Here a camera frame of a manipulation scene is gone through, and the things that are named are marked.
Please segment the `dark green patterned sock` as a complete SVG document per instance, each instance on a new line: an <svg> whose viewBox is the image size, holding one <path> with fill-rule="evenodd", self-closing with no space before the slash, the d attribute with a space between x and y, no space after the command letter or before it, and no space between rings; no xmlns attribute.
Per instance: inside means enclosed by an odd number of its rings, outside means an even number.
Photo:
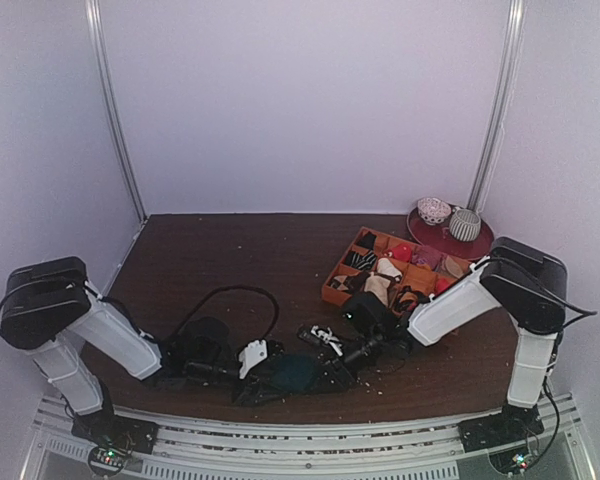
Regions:
<svg viewBox="0 0 600 480"><path fill-rule="evenodd" d="M300 354L285 354L274 360L269 383L287 393L308 392L318 373L314 358Z"/></svg>

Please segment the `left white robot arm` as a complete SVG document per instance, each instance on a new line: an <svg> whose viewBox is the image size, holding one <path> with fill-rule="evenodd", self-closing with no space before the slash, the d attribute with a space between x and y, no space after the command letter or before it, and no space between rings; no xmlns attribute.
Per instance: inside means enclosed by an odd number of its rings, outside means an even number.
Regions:
<svg viewBox="0 0 600 480"><path fill-rule="evenodd" d="M179 385L193 376L242 381L270 357L265 339L238 354L226 326L210 317L186 319L161 340L139 328L126 308L90 282L85 263L70 256L12 271L0 301L0 337L26 352L65 398L75 426L103 444L124 433L109 391L81 360L77 336L151 386Z"/></svg>

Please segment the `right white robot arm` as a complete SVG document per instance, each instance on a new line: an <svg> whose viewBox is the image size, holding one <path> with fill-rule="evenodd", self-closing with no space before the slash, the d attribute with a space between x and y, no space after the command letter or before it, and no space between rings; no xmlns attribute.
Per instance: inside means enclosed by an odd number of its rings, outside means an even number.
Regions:
<svg viewBox="0 0 600 480"><path fill-rule="evenodd" d="M493 419L499 440L515 440L531 424L545 380L557 357L565 328L568 272L559 259L500 237L489 254L440 294L418 297L399 317L371 291L358 291L341 304L341 312L375 343L403 342L429 347L441 338L496 308L518 324L518 344L507 391L508 406Z"/></svg>

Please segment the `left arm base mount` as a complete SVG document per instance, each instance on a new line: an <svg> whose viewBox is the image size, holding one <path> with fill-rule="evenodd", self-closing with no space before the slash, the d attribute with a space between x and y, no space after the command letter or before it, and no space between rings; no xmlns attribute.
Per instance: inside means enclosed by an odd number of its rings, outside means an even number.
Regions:
<svg viewBox="0 0 600 480"><path fill-rule="evenodd" d="M108 421L73 420L73 436L93 444L86 458L91 472L102 479L122 473L138 460L137 454L151 454L159 425L155 422L114 415Z"/></svg>

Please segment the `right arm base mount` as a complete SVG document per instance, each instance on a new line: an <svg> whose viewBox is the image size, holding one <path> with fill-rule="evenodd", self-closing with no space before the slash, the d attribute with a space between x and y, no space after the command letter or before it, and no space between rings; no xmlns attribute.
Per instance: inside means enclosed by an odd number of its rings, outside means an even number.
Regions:
<svg viewBox="0 0 600 480"><path fill-rule="evenodd" d="M504 475L525 472L535 458L531 441L539 443L544 425L537 407L530 409L505 405L499 413L458 424L466 453L489 450L491 466Z"/></svg>

